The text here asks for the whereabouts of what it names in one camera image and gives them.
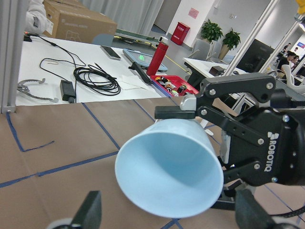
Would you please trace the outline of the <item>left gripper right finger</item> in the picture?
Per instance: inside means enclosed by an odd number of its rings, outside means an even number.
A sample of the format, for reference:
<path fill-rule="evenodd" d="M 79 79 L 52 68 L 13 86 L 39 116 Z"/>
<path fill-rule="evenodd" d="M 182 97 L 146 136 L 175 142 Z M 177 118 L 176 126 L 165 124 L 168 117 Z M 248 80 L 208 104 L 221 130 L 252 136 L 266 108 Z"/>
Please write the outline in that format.
<path fill-rule="evenodd" d="M 250 190 L 239 190 L 235 196 L 235 220 L 241 229 L 297 229 L 295 223 L 288 220 L 304 213 L 301 207 L 291 212 L 270 215 L 255 200 Z"/>

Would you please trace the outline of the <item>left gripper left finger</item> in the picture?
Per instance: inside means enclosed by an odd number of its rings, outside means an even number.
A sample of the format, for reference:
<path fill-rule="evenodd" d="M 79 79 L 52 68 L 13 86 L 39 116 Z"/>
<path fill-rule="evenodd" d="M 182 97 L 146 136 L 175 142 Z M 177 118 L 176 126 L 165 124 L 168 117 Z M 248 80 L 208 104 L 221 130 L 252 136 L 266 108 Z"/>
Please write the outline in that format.
<path fill-rule="evenodd" d="M 47 229 L 99 229 L 102 222 L 102 194 L 90 191 L 73 218 L 53 221 Z"/>

